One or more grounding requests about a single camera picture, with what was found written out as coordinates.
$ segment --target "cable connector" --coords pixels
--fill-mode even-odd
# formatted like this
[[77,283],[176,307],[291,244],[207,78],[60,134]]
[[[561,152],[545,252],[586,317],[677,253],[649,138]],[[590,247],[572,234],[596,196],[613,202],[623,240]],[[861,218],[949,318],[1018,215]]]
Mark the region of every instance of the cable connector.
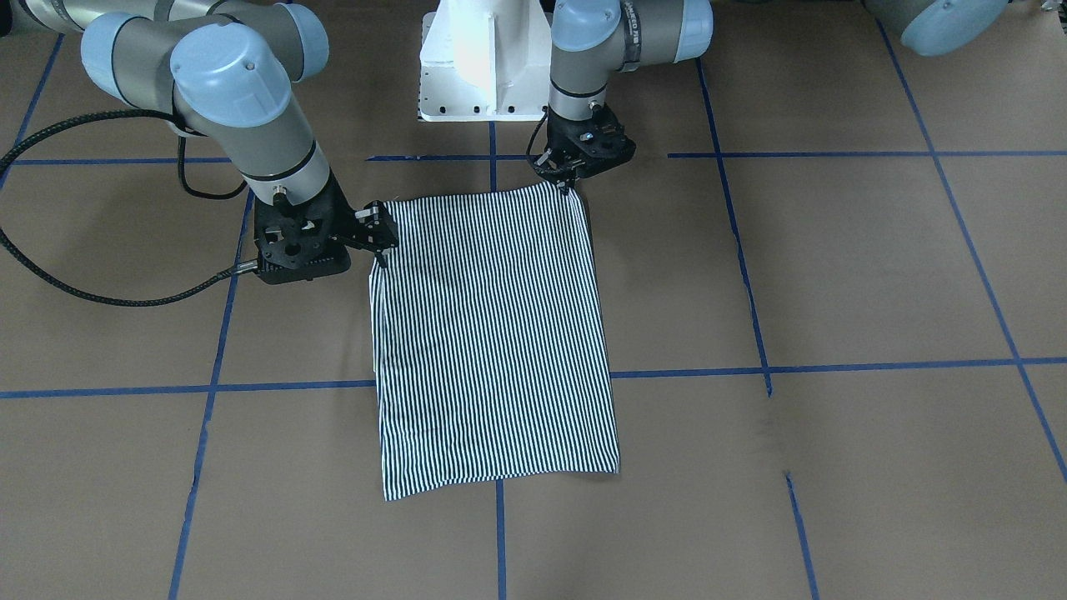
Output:
[[259,260],[253,258],[251,260],[245,260],[243,263],[238,263],[234,267],[233,271],[235,275],[243,275],[244,273],[254,273],[259,270]]

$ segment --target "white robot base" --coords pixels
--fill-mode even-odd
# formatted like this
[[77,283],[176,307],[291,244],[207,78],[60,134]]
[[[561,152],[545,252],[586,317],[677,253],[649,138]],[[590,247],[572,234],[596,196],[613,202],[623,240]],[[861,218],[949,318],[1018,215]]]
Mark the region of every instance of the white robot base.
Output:
[[551,58],[548,19],[537,0],[441,0],[423,18],[418,115],[540,121]]

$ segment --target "blue tape line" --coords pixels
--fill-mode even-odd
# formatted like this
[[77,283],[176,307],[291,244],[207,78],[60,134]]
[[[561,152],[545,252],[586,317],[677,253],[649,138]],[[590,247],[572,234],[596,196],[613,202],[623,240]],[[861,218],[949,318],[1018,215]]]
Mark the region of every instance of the blue tape line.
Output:
[[220,383],[218,392],[272,392],[282,390],[336,390],[346,388],[373,388],[373,379],[351,379],[343,381],[285,381],[281,383]]
[[762,367],[678,368],[660,370],[617,370],[611,379],[666,379],[671,377],[722,377],[728,375],[763,375]]
[[490,160],[488,154],[423,154],[423,155],[375,155],[367,162],[451,162],[463,160]]
[[667,158],[864,158],[925,157],[922,151],[857,151],[857,152],[673,152]]
[[[20,167],[50,167],[55,164],[175,164],[176,158],[28,158],[16,160]],[[186,158],[186,163],[229,162],[226,157]]]
[[929,368],[970,368],[1015,366],[1014,359],[978,359],[970,361],[917,361],[903,363],[844,363],[826,365],[771,366],[770,373],[848,373],[861,370],[912,370]]
[[1067,156],[1067,151],[937,151],[938,156]]
[[41,101],[41,95],[45,92],[45,83],[48,82],[48,76],[52,74],[52,67],[55,66],[55,59],[60,54],[60,48],[63,46],[63,40],[65,40],[62,33],[55,38],[55,45],[52,46],[52,53],[48,56],[48,62],[45,63],[45,72],[41,75],[41,80],[37,82],[37,89],[33,92],[33,98],[30,99],[30,106],[26,110],[26,115],[22,117],[22,124],[18,128],[18,136],[15,137],[15,143],[21,142],[26,138],[26,130],[30,127],[30,120],[33,119],[33,112],[37,110],[37,102]]
[[506,546],[504,479],[496,480],[496,597],[508,600],[508,553]]
[[207,452],[207,424],[214,412],[214,392],[207,395],[204,407],[204,421],[201,422],[200,440],[196,443],[196,460],[193,462],[193,484],[186,499],[186,511],[181,521],[181,534],[178,536],[178,551],[174,557],[174,571],[171,573],[171,587],[166,594],[168,600],[177,600],[178,586],[181,584],[181,570],[186,566],[186,550],[189,548],[189,532],[193,524],[193,510],[196,508],[196,493],[200,491],[201,470],[204,467],[204,455]]
[[[241,246],[244,234],[248,232],[249,216],[252,212],[252,205],[255,202],[255,194],[248,193],[244,202],[244,216],[241,219],[241,228],[237,237],[237,250],[234,252],[234,266],[241,260]],[[234,277],[229,280],[229,290],[226,294],[226,306],[222,313],[222,325],[219,328],[219,346],[216,351],[214,365],[211,369],[211,385],[218,385],[219,375],[222,373],[222,359],[226,351],[226,333],[229,330],[229,319],[234,312],[234,298],[237,296],[237,283],[240,278]],[[181,571],[186,564],[186,551],[189,548],[189,533],[193,524],[193,511],[196,509],[196,494],[200,492],[201,472],[204,468],[204,456],[207,453],[208,430],[207,426],[211,422],[214,413],[216,392],[207,394],[207,401],[204,405],[204,420],[201,422],[200,440],[196,444],[196,459],[193,461],[193,483],[189,488],[189,496],[186,499],[186,511],[181,522],[181,534],[178,537],[178,549],[174,556],[174,570],[171,572],[171,588],[168,593],[168,600],[177,600],[178,588],[181,585]]]
[[[1067,357],[1039,357],[1022,359],[1028,365],[1062,365],[1067,364]],[[813,364],[793,366],[769,366],[774,375],[800,373],[851,373],[869,370],[911,370],[911,369],[950,369],[975,368],[991,366],[1015,366],[1015,359],[976,359],[961,361],[918,361],[901,363],[841,363]],[[611,379],[669,379],[685,377],[729,377],[745,375],[762,375],[763,367],[722,367],[722,368],[679,368],[654,370],[617,370],[610,374]],[[27,398],[66,398],[83,396],[138,396],[158,394],[198,394],[206,392],[274,392],[286,390],[334,390],[348,388],[373,388],[373,379],[347,379],[335,381],[280,381],[259,383],[219,383],[217,385],[156,385],[144,388],[76,388],[69,390],[15,390],[0,391],[0,399]]]
[[1067,357],[1044,357],[1037,359],[1022,359],[1022,364],[1067,364]]
[[475,160],[526,160],[523,154],[376,154],[367,162],[462,162]]
[[740,266],[740,279],[745,283],[745,291],[748,294],[748,309],[752,316],[752,332],[755,334],[755,348],[760,352],[760,366],[763,367],[763,380],[767,385],[767,396],[771,396],[775,393],[775,386],[770,381],[770,370],[767,368],[767,351],[763,346],[760,315],[755,310],[755,296],[752,294],[752,282],[748,277],[745,248],[740,241],[740,230],[737,227],[737,215],[734,212],[733,195],[730,193],[730,179],[727,177],[727,164],[722,160],[722,146],[719,144],[719,131],[715,126],[715,111],[712,110],[712,96],[707,92],[707,81],[704,79],[703,63],[700,62],[700,59],[696,59],[694,64],[697,67],[697,77],[700,79],[700,92],[704,97],[704,111],[707,113],[707,127],[711,129],[712,144],[715,146],[715,160],[719,167],[719,179],[722,181],[722,195],[726,198],[727,212],[730,215],[730,231],[733,232],[734,240],[737,242],[737,263]]
[[152,396],[160,394],[203,394],[210,385],[153,385],[144,388],[76,388],[71,390],[16,390],[0,392],[0,399],[78,398],[93,396]]
[[931,156],[1067,156],[1067,151],[672,152],[667,158],[896,158]]
[[982,279],[982,285],[986,289],[986,296],[989,297],[989,303],[993,307],[993,313],[997,315],[997,321],[1000,323],[1001,331],[1004,333],[1004,340],[1007,342],[1008,349],[1012,351],[1012,358],[1015,359],[1019,376],[1022,378],[1023,385],[1026,388],[1026,394],[1030,396],[1030,404],[1033,405],[1034,412],[1037,414],[1037,420],[1041,425],[1041,429],[1045,431],[1045,438],[1052,451],[1052,456],[1055,458],[1056,465],[1060,468],[1060,474],[1063,476],[1064,481],[1067,483],[1067,462],[1064,460],[1063,453],[1060,451],[1060,444],[1056,442],[1055,436],[1052,433],[1052,428],[1049,426],[1048,419],[1045,416],[1045,410],[1041,408],[1041,402],[1037,399],[1034,386],[1030,382],[1030,375],[1026,374],[1025,364],[1019,356],[1019,349],[1015,344],[1015,338],[1012,336],[1012,331],[1007,327],[1007,320],[1004,318],[1003,311],[1001,311],[1000,302],[997,301],[997,295],[993,293],[992,283],[990,283],[989,277],[986,274],[986,269],[982,265],[982,258],[978,256],[978,250],[974,246],[974,240],[971,238],[971,233],[967,228],[967,223],[964,221],[964,214],[959,209],[959,204],[956,202],[956,194],[953,192],[952,186],[949,184],[949,177],[945,175],[944,168],[941,165],[941,159],[934,149],[934,141],[930,139],[929,130],[926,128],[926,122],[923,120],[923,115],[919,110],[919,104],[915,102],[915,96],[911,93],[911,86],[908,85],[908,79],[904,76],[904,69],[901,68],[901,62],[896,58],[896,51],[893,50],[893,45],[889,41],[889,34],[886,33],[886,28],[882,27],[880,21],[878,22],[878,31],[881,33],[886,48],[889,50],[889,57],[893,61],[893,68],[896,69],[896,76],[901,80],[901,85],[904,86],[904,93],[907,94],[908,104],[911,105],[911,111],[914,113],[915,121],[919,123],[919,129],[923,133],[923,139],[926,140],[926,147],[929,148],[930,154],[933,155],[934,165],[937,168],[938,177],[941,178],[941,185],[944,187],[944,192],[949,196],[949,204],[952,206],[953,215],[955,215],[956,222],[959,224],[959,231],[962,233],[964,240],[967,242],[967,249],[971,253],[971,259],[974,262],[974,267],[978,271],[978,277]]
[[785,472],[785,486],[790,490],[790,504],[793,505],[793,521],[797,525],[797,537],[800,539],[800,552],[803,554],[803,568],[808,573],[808,588],[811,600],[818,600],[818,582],[815,580],[815,566],[811,560],[811,548],[808,546],[808,531],[803,526],[803,516],[800,515],[800,503],[797,502],[796,489],[793,486],[793,474]]
[[489,189],[496,191],[496,123],[489,122]]

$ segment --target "cloth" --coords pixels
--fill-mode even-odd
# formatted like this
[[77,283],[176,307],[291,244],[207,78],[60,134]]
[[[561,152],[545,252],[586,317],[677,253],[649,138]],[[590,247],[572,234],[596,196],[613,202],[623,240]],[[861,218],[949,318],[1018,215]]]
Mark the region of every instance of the cloth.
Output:
[[585,211],[553,185],[386,203],[370,273],[385,499],[619,469]]

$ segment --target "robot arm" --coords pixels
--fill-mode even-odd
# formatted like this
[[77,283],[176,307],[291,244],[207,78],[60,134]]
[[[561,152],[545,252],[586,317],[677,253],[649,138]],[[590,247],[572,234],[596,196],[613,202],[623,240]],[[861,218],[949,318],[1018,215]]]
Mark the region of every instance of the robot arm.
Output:
[[1009,0],[860,0],[901,43],[924,57],[965,46],[1000,17]]
[[[20,27],[83,31],[82,63],[129,106],[178,116],[178,135],[213,138],[255,192],[257,274],[267,283],[347,270],[346,247],[395,247],[384,205],[359,212],[345,194],[292,94],[290,81],[325,66],[322,23],[300,5],[229,0],[28,0]],[[178,20],[152,20],[149,17]]]
[[559,0],[538,175],[569,188],[633,158],[637,146],[605,100],[609,77],[701,56],[712,26],[708,0]]

